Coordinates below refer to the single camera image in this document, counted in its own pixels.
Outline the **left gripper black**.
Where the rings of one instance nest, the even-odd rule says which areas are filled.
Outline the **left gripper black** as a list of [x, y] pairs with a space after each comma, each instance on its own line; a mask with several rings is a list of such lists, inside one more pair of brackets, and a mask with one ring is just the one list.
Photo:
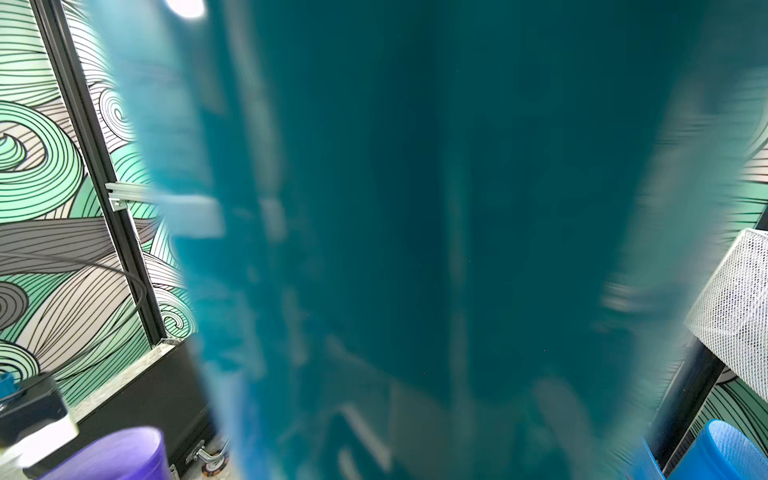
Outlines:
[[76, 420], [50, 373], [1, 374], [1, 472], [20, 474], [74, 440]]

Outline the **purple rain boot back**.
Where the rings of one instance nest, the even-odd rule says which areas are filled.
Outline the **purple rain boot back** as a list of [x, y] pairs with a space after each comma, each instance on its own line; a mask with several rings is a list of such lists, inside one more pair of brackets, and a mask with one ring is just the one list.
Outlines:
[[133, 427], [102, 437], [42, 476], [54, 479], [172, 479], [164, 436], [155, 427]]

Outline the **dark teal boot back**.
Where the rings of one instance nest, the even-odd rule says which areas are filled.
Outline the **dark teal boot back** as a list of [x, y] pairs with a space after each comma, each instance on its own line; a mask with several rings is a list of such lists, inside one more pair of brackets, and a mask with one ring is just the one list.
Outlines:
[[763, 1], [92, 1], [245, 479], [622, 479]]

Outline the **blue rain boot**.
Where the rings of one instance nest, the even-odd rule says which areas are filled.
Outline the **blue rain boot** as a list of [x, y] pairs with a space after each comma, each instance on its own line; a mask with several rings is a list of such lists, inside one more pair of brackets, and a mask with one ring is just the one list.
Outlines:
[[767, 478], [767, 457], [734, 426], [722, 420], [711, 420], [668, 476], [662, 473], [644, 443], [625, 478], [761, 480]]

